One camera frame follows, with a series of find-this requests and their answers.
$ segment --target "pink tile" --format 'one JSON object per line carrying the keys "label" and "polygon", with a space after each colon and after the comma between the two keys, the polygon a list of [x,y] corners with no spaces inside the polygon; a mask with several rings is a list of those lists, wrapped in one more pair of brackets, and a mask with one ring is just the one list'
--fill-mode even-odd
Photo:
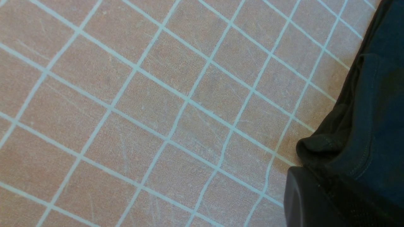
{"label": "pink tile", "polygon": [[362,37],[368,29],[375,11],[364,1],[348,1],[341,19],[353,27]]}
{"label": "pink tile", "polygon": [[43,4],[56,11],[73,24],[80,26],[81,22],[87,17],[90,10],[93,8],[97,0],[88,1],[55,1],[55,0],[40,0]]}
{"label": "pink tile", "polygon": [[162,140],[112,113],[86,152],[86,157],[141,182]]}
{"label": "pink tile", "polygon": [[9,0],[0,15],[0,42],[42,66],[73,35],[73,30],[29,1]]}
{"label": "pink tile", "polygon": [[252,86],[266,58],[267,54],[263,50],[230,28],[214,61]]}
{"label": "pink tile", "polygon": [[292,120],[285,136],[279,146],[278,154],[284,156],[296,165],[301,165],[299,157],[296,154],[296,144],[299,139],[303,139],[313,134],[310,130]]}
{"label": "pink tile", "polygon": [[267,0],[287,17],[291,14],[297,0]]}
{"label": "pink tile", "polygon": [[29,103],[21,122],[80,152],[106,109],[47,77]]}
{"label": "pink tile", "polygon": [[327,49],[348,67],[351,67],[362,40],[347,26],[338,22]]}
{"label": "pink tile", "polygon": [[75,160],[17,127],[0,150],[0,181],[50,202]]}
{"label": "pink tile", "polygon": [[275,59],[271,59],[256,90],[291,113],[304,85],[303,79]]}
{"label": "pink tile", "polygon": [[15,117],[41,72],[0,49],[0,111]]}
{"label": "pink tile", "polygon": [[146,186],[189,208],[213,169],[177,148],[167,145],[146,181]]}
{"label": "pink tile", "polygon": [[164,18],[173,6],[174,1],[175,0],[129,0],[129,2],[135,4],[137,7],[145,11],[148,15],[159,22],[163,22]]}
{"label": "pink tile", "polygon": [[286,227],[284,210],[263,198],[255,208],[248,226]]}
{"label": "pink tile", "polygon": [[337,15],[341,11],[345,0],[322,0]]}
{"label": "pink tile", "polygon": [[240,4],[239,0],[205,0],[205,2],[229,20],[236,12],[237,7]]}
{"label": "pink tile", "polygon": [[56,62],[52,71],[97,98],[111,103],[132,69],[101,47],[79,36]]}
{"label": "pink tile", "polygon": [[171,139],[216,165],[228,134],[229,128],[187,105]]}
{"label": "pink tile", "polygon": [[197,0],[179,3],[167,28],[210,56],[227,23]]}
{"label": "pink tile", "polygon": [[227,226],[242,226],[258,194],[217,173],[203,196],[198,212]]}
{"label": "pink tile", "polygon": [[121,226],[185,226],[190,216],[185,210],[141,191]]}
{"label": "pink tile", "polygon": [[288,120],[287,115],[253,94],[237,128],[274,150]]}
{"label": "pink tile", "polygon": [[1,226],[34,227],[46,207],[0,187]]}
{"label": "pink tile", "polygon": [[188,95],[205,63],[201,56],[162,32],[141,67],[175,90]]}
{"label": "pink tile", "polygon": [[286,176],[290,165],[278,158],[274,159],[269,170],[268,189],[266,194],[283,203],[285,195]]}
{"label": "pink tile", "polygon": [[209,222],[198,218],[198,217],[194,217],[192,219],[191,225],[192,227],[213,227],[214,225],[210,224]]}
{"label": "pink tile", "polygon": [[292,20],[319,43],[324,44],[337,18],[317,0],[302,0]]}
{"label": "pink tile", "polygon": [[247,88],[210,65],[192,100],[233,124],[249,92]]}
{"label": "pink tile", "polygon": [[324,53],[311,81],[334,99],[337,99],[347,74],[348,70],[344,66],[329,54]]}
{"label": "pink tile", "polygon": [[45,221],[42,223],[42,227],[54,227],[54,226],[88,227],[88,225],[82,222],[79,222],[57,211],[51,210],[48,216],[46,217]]}
{"label": "pink tile", "polygon": [[135,193],[133,185],[80,162],[55,205],[101,226],[114,226]]}
{"label": "pink tile", "polygon": [[333,107],[331,99],[309,86],[295,116],[311,128],[317,129]]}
{"label": "pink tile", "polygon": [[285,23],[286,20],[262,0],[247,0],[234,21],[268,50],[274,46]]}
{"label": "pink tile", "polygon": [[320,52],[319,46],[290,25],[274,54],[308,78]]}
{"label": "pink tile", "polygon": [[271,154],[239,134],[233,133],[221,168],[258,190],[262,190],[271,157]]}
{"label": "pink tile", "polygon": [[4,118],[0,118],[0,138],[3,138],[10,126],[11,122]]}
{"label": "pink tile", "polygon": [[167,135],[184,100],[141,73],[136,73],[116,107],[157,132]]}
{"label": "pink tile", "polygon": [[124,2],[105,0],[84,30],[136,63],[157,28]]}

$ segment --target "white grout line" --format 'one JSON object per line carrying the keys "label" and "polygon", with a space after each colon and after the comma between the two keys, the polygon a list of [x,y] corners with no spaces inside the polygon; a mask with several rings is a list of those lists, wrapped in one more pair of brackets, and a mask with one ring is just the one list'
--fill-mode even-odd
{"label": "white grout line", "polygon": [[[94,15],[95,11],[97,10],[97,8],[100,6],[100,4],[102,3],[103,0],[98,0],[98,2],[93,6],[93,8],[91,9],[91,11],[88,13],[88,15],[86,16],[86,18],[83,20],[83,22],[80,24],[80,27],[78,28],[79,30],[82,30],[86,24],[88,23],[88,21],[91,19],[91,17]],[[77,36],[79,36],[79,32],[75,31],[74,35],[69,39],[69,41],[64,45],[64,47],[61,49],[61,51],[59,51],[55,57],[52,59],[52,61],[49,63],[48,67],[46,67],[47,71],[50,71],[50,69],[52,68],[52,66],[55,64],[55,62],[60,58],[60,56],[67,50],[67,48],[69,48],[69,46],[73,43],[73,41],[77,38]],[[44,79],[47,75],[47,71],[44,71],[43,75],[44,75]],[[50,204],[54,205],[57,198],[59,197],[59,195],[62,193],[62,190],[64,188],[64,186],[67,184],[69,177],[69,174],[72,174],[72,172],[74,171],[74,169],[76,168],[75,166],[78,165],[80,159],[77,159],[72,168],[70,169],[70,171],[68,172],[67,176],[65,177],[65,179],[63,180],[62,184],[60,185],[59,189],[57,190],[56,194],[53,196]],[[43,215],[41,216],[40,220],[38,221],[38,223],[36,224],[36,227],[40,227],[42,225],[42,223],[45,221],[46,217],[48,216],[49,212],[51,210],[51,207],[48,206],[45,210],[45,212],[43,213]]]}
{"label": "white grout line", "polygon": [[[245,1],[246,1],[246,0],[241,0],[241,2],[239,3],[239,5],[238,5],[236,11],[234,12],[233,16],[231,17],[230,21],[228,21],[228,25],[227,25],[226,29],[224,30],[224,32],[223,32],[223,34],[222,34],[220,40],[219,40],[218,43],[216,44],[216,47],[215,47],[215,49],[214,49],[214,51],[213,51],[213,53],[212,53],[212,56],[210,57],[210,61],[208,62],[207,65],[210,65],[210,64],[213,62],[213,57],[215,56],[217,50],[219,49],[221,43],[223,42],[223,40],[224,40],[224,38],[225,38],[227,32],[230,30],[230,27],[231,27],[233,21],[236,19],[237,15],[238,15],[238,13],[240,12],[240,10],[241,10],[243,4],[245,3]],[[240,118],[239,115],[241,115],[241,114],[239,113],[239,114],[237,115],[236,120],[235,120],[235,124],[233,125],[233,127],[236,126],[236,124],[237,124],[237,122],[238,122],[238,119]],[[225,140],[225,142],[224,142],[224,144],[223,144],[223,148],[222,148],[222,150],[221,150],[221,156],[220,156],[218,165],[217,165],[217,167],[215,168],[215,170],[212,172],[211,176],[209,177],[209,179],[207,180],[207,182],[205,183],[205,185],[203,186],[203,188],[202,188],[202,190],[201,190],[201,192],[200,192],[200,194],[199,194],[198,200],[197,200],[197,202],[196,202],[196,204],[195,204],[194,210],[193,210],[193,212],[192,212],[191,216],[189,217],[188,222],[187,222],[187,224],[186,224],[187,227],[191,225],[192,220],[194,219],[194,216],[195,216],[195,214],[197,213],[197,210],[198,210],[198,208],[199,208],[199,206],[200,206],[200,204],[201,204],[201,202],[202,202],[203,195],[205,194],[205,191],[207,190],[209,184],[211,183],[211,181],[213,180],[213,178],[214,178],[215,175],[217,174],[218,169],[220,168],[220,166],[221,166],[221,164],[222,164],[222,162],[223,162],[223,160],[224,160],[224,152],[225,152],[225,150],[226,150],[227,144],[228,144],[228,142],[229,142],[229,140],[230,140],[230,137],[231,137],[232,133],[233,133],[233,130],[230,129],[229,134],[227,135],[227,138],[226,138],[226,140]]]}
{"label": "white grout line", "polygon": [[339,18],[339,21],[341,21],[345,26],[347,26],[357,37],[359,37],[361,40],[363,40],[363,37],[351,26],[349,25],[346,21],[344,21],[341,16],[338,17],[338,15],[330,9],[322,0],[317,0],[322,6],[324,6],[332,15],[335,17]]}
{"label": "white grout line", "polygon": [[376,8],[368,1],[368,0],[363,0],[366,4],[368,4],[373,10],[376,10]]}
{"label": "white grout line", "polygon": [[[66,152],[66,153],[68,153],[68,154],[70,154],[70,155],[73,155],[73,156],[75,156],[75,157],[79,157],[79,156],[80,156],[80,154],[78,154],[77,152],[71,150],[70,148],[65,147],[64,145],[62,145],[62,144],[56,142],[55,140],[53,140],[53,139],[51,139],[51,138],[49,138],[49,137],[47,137],[47,136],[41,134],[40,132],[38,132],[38,131],[36,131],[36,130],[34,130],[34,129],[32,129],[32,128],[30,128],[29,126],[26,126],[26,125],[24,125],[24,124],[18,122],[17,120],[15,120],[14,118],[12,118],[12,117],[6,115],[5,113],[0,112],[0,117],[6,119],[6,120],[8,120],[8,121],[10,121],[11,123],[14,123],[14,122],[15,122],[18,127],[20,127],[20,128],[22,128],[22,129],[24,129],[24,130],[26,130],[26,131],[28,131],[28,132],[34,134],[35,136],[38,136],[39,138],[41,138],[41,139],[44,140],[45,142],[47,142],[47,143],[49,143],[49,144],[52,144],[53,146],[59,148],[60,150]],[[203,163],[206,163],[206,164],[210,165],[211,167],[214,167],[214,165],[213,165],[212,163],[209,163],[207,160],[202,159],[201,157],[197,156],[196,154],[192,153],[191,151],[186,150],[186,149],[183,148],[183,147],[180,147],[179,145],[177,145],[177,144],[174,143],[174,142],[172,142],[172,144],[173,144],[174,146],[178,147],[179,149],[183,149],[184,152],[190,154],[190,155],[193,156],[194,158],[196,158],[196,159],[202,161]],[[128,177],[125,177],[125,176],[121,175],[120,173],[117,173],[117,172],[115,172],[115,171],[113,171],[113,170],[111,170],[111,169],[109,169],[109,168],[107,168],[107,167],[105,167],[105,166],[103,166],[103,165],[97,163],[97,162],[94,162],[93,160],[91,160],[91,159],[89,159],[89,158],[87,158],[87,157],[82,157],[82,160],[83,160],[84,162],[87,162],[87,163],[90,164],[90,165],[93,165],[93,166],[96,167],[96,168],[99,168],[99,169],[103,170],[104,172],[106,172],[106,173],[108,173],[108,174],[110,174],[110,175],[112,175],[112,176],[114,176],[114,177],[116,177],[116,178],[119,178],[119,179],[121,179],[121,180],[123,180],[123,181],[129,183],[129,184],[132,184],[132,185],[134,185],[134,186],[136,186],[136,187],[141,187],[141,185],[140,185],[139,183],[137,183],[136,181],[134,181],[134,180],[132,180],[132,179],[129,179]],[[158,193],[158,192],[156,192],[156,191],[154,191],[154,190],[152,190],[152,189],[150,189],[150,188],[147,188],[147,187],[143,186],[142,189],[145,190],[145,191],[147,191],[147,192],[150,193],[151,195],[154,195],[154,196],[156,196],[156,197],[158,197],[158,198],[160,198],[160,199],[163,199],[163,200],[165,200],[165,201],[167,201],[167,202],[170,202],[171,204],[173,204],[173,205],[175,205],[175,206],[177,206],[177,207],[179,207],[179,208],[181,208],[181,209],[184,209],[185,211],[188,211],[189,213],[192,212],[192,209],[190,209],[190,208],[188,208],[188,207],[186,207],[186,206],[184,206],[184,205],[182,205],[182,204],[180,204],[180,203],[178,203],[178,202],[176,202],[176,201],[174,201],[174,200],[172,200],[172,199],[166,197],[165,195],[162,195],[162,194],[160,194],[160,193]],[[210,220],[209,218],[207,218],[206,216],[203,216],[203,215],[201,215],[201,214],[197,214],[196,216],[197,216],[197,217],[200,217],[200,218],[202,218],[203,220],[206,220],[206,221],[208,221],[208,222],[210,222],[210,223],[212,223],[212,224],[214,224],[214,225],[219,225],[219,224],[216,223],[215,221]]]}
{"label": "white grout line", "polygon": [[7,0],[1,0],[0,1],[0,7],[4,6],[4,4],[6,4]]}
{"label": "white grout line", "polygon": [[[10,53],[10,54],[16,56],[17,58],[23,60],[23,61],[26,62],[27,64],[30,64],[31,66],[37,68],[38,70],[44,70],[44,68],[43,68],[42,66],[40,66],[40,65],[36,64],[35,62],[29,60],[28,58],[24,57],[23,55],[21,55],[21,54],[18,53],[17,51],[15,51],[15,50],[13,50],[13,49],[11,49],[11,48],[5,46],[4,44],[1,44],[1,43],[0,43],[0,48],[4,49],[4,50],[7,51],[8,53]],[[147,76],[147,77],[150,78],[151,80],[156,81],[157,83],[162,83],[160,80],[158,80],[157,78],[153,77],[152,75],[150,75],[148,72],[144,71],[144,70],[141,69],[141,68],[139,68],[139,72],[141,72],[142,74],[144,74],[145,76]],[[104,106],[104,107],[106,107],[106,108],[112,109],[112,111],[115,112],[116,114],[118,114],[118,115],[124,117],[125,119],[127,119],[127,120],[130,121],[131,123],[133,123],[133,124],[139,126],[140,128],[142,128],[142,129],[148,131],[149,133],[151,133],[151,134],[157,136],[158,138],[161,138],[162,140],[167,140],[167,137],[166,137],[166,136],[161,135],[160,133],[158,133],[158,132],[152,130],[151,128],[147,127],[146,125],[142,124],[141,122],[139,122],[139,121],[137,121],[137,120],[131,118],[131,117],[128,116],[127,114],[123,113],[122,111],[117,110],[117,109],[115,109],[115,108],[111,108],[111,106],[110,106],[109,104],[104,103],[103,101],[101,101],[101,100],[98,99],[97,97],[95,97],[95,96],[93,96],[93,95],[90,95],[88,92],[86,92],[86,91],[84,91],[84,90],[82,90],[82,89],[80,89],[80,88],[78,88],[78,87],[76,87],[76,86],[70,84],[69,82],[67,82],[66,80],[60,78],[60,77],[57,76],[56,74],[54,74],[54,73],[52,73],[52,72],[49,72],[49,76],[55,78],[56,80],[58,80],[58,81],[61,82],[62,84],[64,84],[64,85],[66,85],[66,86],[68,86],[68,87],[74,89],[74,90],[77,91],[78,93],[80,93],[80,94],[82,94],[82,95],[88,97],[89,99],[93,100],[93,101],[96,102],[97,104],[102,105],[102,106]],[[175,89],[173,89],[173,88],[171,88],[171,87],[169,87],[169,86],[167,87],[167,89],[168,89],[169,91],[173,92],[175,95],[177,95],[178,97],[180,97],[180,98],[182,98],[182,99],[185,99],[185,98],[186,98],[185,95],[183,95],[183,94],[180,93],[179,91],[177,91],[177,90],[175,90]],[[218,117],[217,115],[214,115],[211,111],[206,110],[206,109],[203,108],[200,104],[196,103],[196,102],[193,101],[193,100],[190,100],[189,103],[190,103],[191,105],[193,105],[195,108],[197,108],[197,109],[199,109],[200,111],[204,112],[206,115],[208,115],[208,116],[210,116],[211,118],[215,119],[215,120],[218,121],[219,123],[225,125],[226,127],[230,128],[230,129],[233,129],[234,132],[238,133],[240,136],[244,137],[245,139],[249,140],[249,141],[252,142],[253,144],[257,145],[258,147],[260,147],[260,148],[263,149],[264,151],[266,151],[266,152],[268,152],[268,153],[270,153],[270,154],[274,154],[274,152],[273,152],[271,149],[269,149],[268,147],[262,145],[261,143],[259,143],[259,142],[256,141],[255,139],[251,138],[250,136],[248,136],[248,135],[245,134],[244,132],[238,130],[237,128],[232,127],[232,125],[230,125],[227,121],[221,119],[221,118]],[[212,167],[212,168],[215,168],[215,167],[216,167],[216,166],[213,165],[212,163],[206,161],[205,159],[199,157],[199,156],[196,155],[195,153],[193,153],[193,152],[191,152],[191,151],[185,149],[184,147],[178,145],[177,143],[172,142],[172,141],[168,141],[168,142],[169,142],[171,145],[177,147],[178,149],[180,149],[180,150],[182,150],[182,151],[188,153],[188,154],[191,155],[192,157],[198,159],[199,161],[205,163],[206,165],[208,165],[208,166],[210,166],[210,167]],[[284,161],[285,163],[287,163],[287,164],[289,164],[289,165],[291,165],[291,166],[294,166],[294,165],[295,165],[294,163],[290,162],[290,161],[287,160],[286,158],[284,158],[284,157],[282,157],[282,156],[280,156],[280,155],[278,155],[278,154],[276,154],[276,155],[277,155],[277,157],[278,157],[280,160]],[[253,188],[252,186],[246,184],[245,182],[241,181],[240,179],[238,179],[238,178],[236,178],[236,177],[230,175],[229,173],[227,173],[227,172],[225,172],[225,171],[223,171],[223,170],[220,170],[220,169],[219,169],[219,172],[221,172],[221,173],[224,174],[225,176],[228,176],[229,178],[233,179],[234,181],[236,181],[236,182],[238,182],[239,184],[241,184],[241,185],[243,185],[243,186],[249,188],[250,190],[252,190],[252,191],[254,191],[254,192],[257,192],[257,193],[260,192],[259,190]]]}
{"label": "white grout line", "polygon": [[77,221],[79,221],[79,222],[81,222],[81,223],[84,223],[84,224],[88,225],[88,226],[100,227],[100,226],[98,226],[98,225],[96,225],[96,224],[93,224],[93,223],[91,223],[90,221],[88,221],[88,220],[86,220],[86,219],[84,219],[84,218],[82,218],[82,217],[79,217],[79,216],[77,216],[77,215],[75,215],[75,214],[72,214],[72,213],[70,213],[70,212],[68,212],[68,211],[66,211],[66,210],[64,210],[64,209],[62,209],[62,208],[59,208],[59,207],[57,207],[57,206],[54,206],[54,205],[52,205],[52,204],[50,204],[50,203],[48,203],[48,202],[46,202],[46,201],[44,201],[44,200],[42,200],[42,199],[39,199],[39,198],[37,198],[37,197],[35,197],[35,196],[33,196],[33,195],[30,195],[30,194],[28,194],[28,193],[26,193],[26,192],[24,192],[24,191],[21,191],[21,190],[19,190],[19,189],[17,189],[17,188],[14,188],[13,186],[10,186],[10,185],[8,185],[8,184],[5,184],[5,183],[3,183],[3,182],[0,182],[0,187],[4,188],[4,189],[6,189],[6,190],[8,190],[8,191],[10,191],[10,192],[12,192],[12,193],[15,193],[15,194],[17,194],[17,195],[19,195],[19,196],[22,196],[22,197],[24,197],[24,198],[27,198],[27,199],[29,199],[29,200],[32,200],[32,201],[34,201],[34,202],[36,202],[36,203],[39,203],[39,204],[41,204],[41,205],[43,205],[43,206],[45,206],[45,207],[50,207],[52,210],[55,210],[55,211],[57,211],[57,212],[59,212],[59,213],[61,213],[61,214],[64,214],[64,215],[66,215],[66,216],[69,216],[69,217],[71,217],[72,219],[75,219],[75,220],[77,220]]}
{"label": "white grout line", "polygon": [[[296,1],[296,4],[295,4],[295,6],[293,7],[292,12],[290,13],[290,16],[288,17],[289,20],[286,20],[286,24],[285,24],[285,26],[283,27],[283,29],[282,29],[282,31],[281,31],[281,34],[279,35],[278,39],[276,40],[276,44],[275,44],[274,48],[271,50],[271,54],[273,54],[273,52],[275,51],[276,47],[278,46],[278,44],[279,44],[279,42],[280,42],[280,40],[281,40],[281,38],[282,38],[282,36],[283,36],[283,33],[285,32],[286,28],[288,27],[288,25],[289,25],[289,23],[290,23],[290,21],[291,21],[293,15],[295,14],[295,12],[296,12],[296,10],[297,10],[297,7],[299,6],[300,1],[301,1],[301,0],[297,0],[297,1]],[[275,151],[274,151],[275,154],[278,153],[278,149],[279,149],[278,144],[277,144],[277,146],[276,146],[276,148],[275,148]],[[252,217],[252,215],[253,215],[253,213],[254,213],[254,210],[256,209],[256,207],[258,206],[258,204],[260,203],[260,201],[261,201],[262,198],[264,197],[263,195],[266,194],[266,191],[267,191],[267,188],[268,188],[268,184],[269,184],[269,172],[270,172],[270,169],[271,169],[270,167],[271,167],[271,165],[272,165],[274,159],[275,159],[275,155],[272,155],[271,160],[270,160],[269,163],[268,163],[267,171],[265,172],[265,184],[264,184],[264,188],[263,188],[263,190],[262,190],[262,195],[260,195],[260,197],[257,199],[257,201],[255,202],[255,204],[252,206],[252,208],[251,208],[251,210],[250,210],[250,212],[249,212],[249,214],[248,214],[248,216],[247,216],[247,218],[246,218],[246,221],[244,222],[244,226],[245,226],[245,227],[248,225],[248,223],[249,223],[249,221],[250,221],[250,219],[251,219],[251,217]]]}

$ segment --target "black bag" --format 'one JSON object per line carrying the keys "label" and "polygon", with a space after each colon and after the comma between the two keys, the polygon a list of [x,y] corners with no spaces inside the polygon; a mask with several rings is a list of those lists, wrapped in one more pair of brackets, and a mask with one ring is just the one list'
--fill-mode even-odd
{"label": "black bag", "polygon": [[296,146],[288,226],[404,226],[404,0],[383,0],[333,110]]}

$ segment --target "grid pattern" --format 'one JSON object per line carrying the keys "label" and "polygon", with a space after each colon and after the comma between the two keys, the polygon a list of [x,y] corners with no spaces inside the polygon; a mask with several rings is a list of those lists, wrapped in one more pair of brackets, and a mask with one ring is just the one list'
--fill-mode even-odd
{"label": "grid pattern", "polygon": [[1,1],[0,220],[284,225],[294,145],[377,5],[335,2]]}

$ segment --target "tile floor surface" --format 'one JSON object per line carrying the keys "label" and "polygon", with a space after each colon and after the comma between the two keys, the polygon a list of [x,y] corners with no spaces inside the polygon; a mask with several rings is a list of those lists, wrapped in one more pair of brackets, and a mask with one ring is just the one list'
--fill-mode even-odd
{"label": "tile floor surface", "polygon": [[377,0],[1,0],[0,226],[284,226]]}

